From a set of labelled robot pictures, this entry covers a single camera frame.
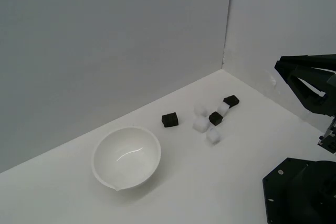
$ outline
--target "cube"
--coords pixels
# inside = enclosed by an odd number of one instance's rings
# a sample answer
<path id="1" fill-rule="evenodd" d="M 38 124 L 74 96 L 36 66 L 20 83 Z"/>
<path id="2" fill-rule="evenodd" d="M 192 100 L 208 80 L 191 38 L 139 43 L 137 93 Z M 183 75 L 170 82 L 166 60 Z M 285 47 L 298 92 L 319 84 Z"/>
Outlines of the cube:
<path id="1" fill-rule="evenodd" d="M 198 116 L 206 116 L 206 108 L 201 104 L 194 105 L 194 113 Z"/>
<path id="2" fill-rule="evenodd" d="M 217 112 L 215 111 L 214 113 L 212 113 L 209 116 L 209 121 L 214 125 L 217 126 L 219 125 L 223 120 L 223 117 Z"/>
<path id="3" fill-rule="evenodd" d="M 221 135 L 218 132 L 218 130 L 216 130 L 215 128 L 210 128 L 207 132 L 206 132 L 206 139 L 211 143 L 211 144 L 217 144 L 220 142 L 221 139 Z"/>
<path id="4" fill-rule="evenodd" d="M 230 106 L 230 108 L 232 108 L 236 106 L 240 102 L 240 100 L 235 95 L 231 95 L 230 97 L 224 98 L 223 102 L 225 102 Z"/>
<path id="5" fill-rule="evenodd" d="M 227 113 L 227 111 L 229 110 L 230 105 L 226 104 L 225 102 L 223 102 L 218 108 L 217 108 L 217 112 L 221 115 L 221 116 L 225 116 L 225 114 Z"/>
<path id="6" fill-rule="evenodd" d="M 210 122 L 207 118 L 203 116 L 199 116 L 196 118 L 193 124 L 193 129 L 197 130 L 198 132 L 204 133 L 210 126 Z"/>
<path id="7" fill-rule="evenodd" d="M 177 118 L 176 112 L 171 113 L 171 114 L 167 114 L 167 115 L 163 115 L 162 118 L 161 118 L 161 122 L 163 123 L 163 126 L 165 128 L 178 126 L 178 124 L 179 124 L 178 120 L 179 119 Z"/>

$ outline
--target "black block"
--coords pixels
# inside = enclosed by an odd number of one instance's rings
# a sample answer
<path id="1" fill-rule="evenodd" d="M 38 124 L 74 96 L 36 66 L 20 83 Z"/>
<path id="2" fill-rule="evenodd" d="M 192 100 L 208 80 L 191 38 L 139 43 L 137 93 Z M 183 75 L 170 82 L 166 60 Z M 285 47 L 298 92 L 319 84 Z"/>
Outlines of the black block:
<path id="1" fill-rule="evenodd" d="M 167 127 L 174 127 L 174 126 L 178 126 L 178 121 L 179 119 L 177 118 L 177 114 L 176 112 L 174 113 L 171 113 L 171 114 L 167 114 L 167 115 L 163 115 L 162 116 L 162 123 L 163 123 L 163 126 L 165 128 Z"/>
<path id="2" fill-rule="evenodd" d="M 232 108 L 236 106 L 240 100 L 235 95 L 231 95 L 230 97 L 224 98 L 223 102 L 225 102 L 227 105 L 230 105 L 230 108 Z"/>
<path id="3" fill-rule="evenodd" d="M 214 113 L 212 113 L 209 116 L 209 121 L 214 125 L 217 126 L 219 125 L 223 120 L 223 117 L 217 112 L 215 111 Z"/>

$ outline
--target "bowl rim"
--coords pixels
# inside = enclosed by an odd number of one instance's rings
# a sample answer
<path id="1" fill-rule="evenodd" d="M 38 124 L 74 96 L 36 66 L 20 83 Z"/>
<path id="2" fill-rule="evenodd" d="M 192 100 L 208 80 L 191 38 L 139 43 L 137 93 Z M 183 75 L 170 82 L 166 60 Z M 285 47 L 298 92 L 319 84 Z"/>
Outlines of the bowl rim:
<path id="1" fill-rule="evenodd" d="M 131 186 L 127 186 L 127 187 L 120 187 L 120 188 L 116 188 L 115 186 L 112 186 L 111 184 L 107 183 L 105 180 L 103 180 L 99 175 L 98 173 L 96 172 L 96 168 L 95 168 L 95 156 L 96 156 L 96 151 L 99 147 L 99 145 L 111 134 L 113 134 L 114 132 L 116 131 L 120 131 L 120 130 L 125 130 L 125 129 L 138 129 L 138 130 L 142 130 L 144 132 L 147 132 L 148 134 L 150 134 L 154 141 L 156 142 L 156 146 L 157 146 L 157 151 L 158 151 L 158 158 L 156 160 L 156 163 L 154 164 L 154 167 L 152 168 L 152 170 L 147 174 L 147 176 L 145 176 L 142 180 L 136 182 L 134 185 L 131 185 Z M 161 146 L 160 146 L 160 142 L 158 140 L 158 138 L 154 135 L 153 132 L 151 132 L 150 130 L 144 128 L 144 127 L 141 127 L 141 126 L 126 126 L 126 127 L 120 127 L 120 128 L 117 128 L 117 129 L 114 129 L 113 131 L 109 132 L 105 137 L 103 137 L 97 144 L 96 146 L 94 147 L 93 149 L 93 152 L 92 152 L 92 155 L 91 155 L 91 169 L 92 169 L 92 172 L 94 174 L 94 176 L 96 177 L 96 179 L 102 183 L 103 185 L 109 187 L 109 188 L 112 188 L 116 191 L 119 191 L 119 190 L 123 190 L 123 189 L 128 189 L 128 188 L 132 188 L 132 187 L 135 187 L 135 186 L 138 186 L 140 184 L 142 184 L 143 182 L 145 182 L 147 179 L 149 179 L 153 173 L 155 172 L 155 170 L 157 169 L 158 165 L 159 165 L 159 162 L 161 160 Z"/>

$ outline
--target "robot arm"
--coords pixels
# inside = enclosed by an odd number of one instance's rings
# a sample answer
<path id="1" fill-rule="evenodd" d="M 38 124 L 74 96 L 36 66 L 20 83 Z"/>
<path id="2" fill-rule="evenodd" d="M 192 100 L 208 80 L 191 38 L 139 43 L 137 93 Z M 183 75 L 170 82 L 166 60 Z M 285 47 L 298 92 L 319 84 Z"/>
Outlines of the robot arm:
<path id="1" fill-rule="evenodd" d="M 275 65 L 302 105 L 315 114 L 336 116 L 336 55 L 282 56 Z M 305 81 L 324 96 L 319 96 L 304 84 Z M 336 119 L 320 136 L 319 145 L 336 152 Z"/>

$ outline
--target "foam cube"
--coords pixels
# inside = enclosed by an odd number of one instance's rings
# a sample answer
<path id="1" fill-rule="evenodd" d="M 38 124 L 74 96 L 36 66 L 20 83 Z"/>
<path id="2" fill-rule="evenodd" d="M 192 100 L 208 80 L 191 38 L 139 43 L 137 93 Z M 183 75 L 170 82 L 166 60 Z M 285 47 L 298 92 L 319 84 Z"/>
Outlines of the foam cube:
<path id="1" fill-rule="evenodd" d="M 230 105 L 226 104 L 225 102 L 223 102 L 218 108 L 217 108 L 217 112 L 221 115 L 221 116 L 225 116 L 225 114 L 227 113 L 227 111 L 229 110 Z"/>
<path id="2" fill-rule="evenodd" d="M 211 144 L 217 144 L 220 141 L 220 139 L 221 139 L 221 135 L 219 134 L 218 130 L 216 130 L 215 128 L 210 128 L 206 132 L 206 139 Z"/>
<path id="3" fill-rule="evenodd" d="M 196 118 L 193 124 L 193 129 L 197 130 L 198 132 L 204 133 L 210 126 L 210 122 L 207 118 L 203 116 L 199 116 Z"/>
<path id="4" fill-rule="evenodd" d="M 198 116 L 206 116 L 206 108 L 201 104 L 194 105 L 194 113 Z"/>

